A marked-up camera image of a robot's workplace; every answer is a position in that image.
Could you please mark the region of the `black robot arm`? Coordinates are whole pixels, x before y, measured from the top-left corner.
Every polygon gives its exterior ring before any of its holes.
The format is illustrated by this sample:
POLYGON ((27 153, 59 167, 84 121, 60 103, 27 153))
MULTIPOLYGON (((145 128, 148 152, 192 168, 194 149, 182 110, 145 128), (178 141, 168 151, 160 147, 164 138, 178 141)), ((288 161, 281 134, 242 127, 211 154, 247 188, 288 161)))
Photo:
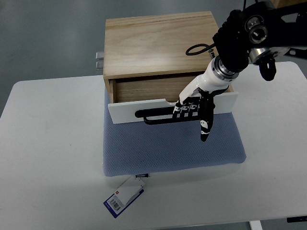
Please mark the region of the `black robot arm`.
POLYGON ((213 36, 212 45, 191 46, 186 55, 198 55, 213 47, 219 54, 215 69, 223 75, 235 76, 252 62, 266 81, 272 81, 277 56, 307 58, 307 4, 276 9, 269 1, 257 0, 243 10, 233 10, 213 36))

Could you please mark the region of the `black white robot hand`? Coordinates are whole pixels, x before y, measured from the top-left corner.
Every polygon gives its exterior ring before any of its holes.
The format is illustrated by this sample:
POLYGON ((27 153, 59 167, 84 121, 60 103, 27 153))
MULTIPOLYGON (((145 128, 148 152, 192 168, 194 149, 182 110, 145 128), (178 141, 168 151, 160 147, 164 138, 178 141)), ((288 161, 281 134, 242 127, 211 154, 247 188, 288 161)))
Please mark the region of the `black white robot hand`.
POLYGON ((224 93, 238 73, 228 70, 219 56, 213 58, 206 71, 194 78, 179 94, 172 117, 184 117, 197 111, 201 125, 201 141, 205 142, 213 126, 213 98, 224 93))

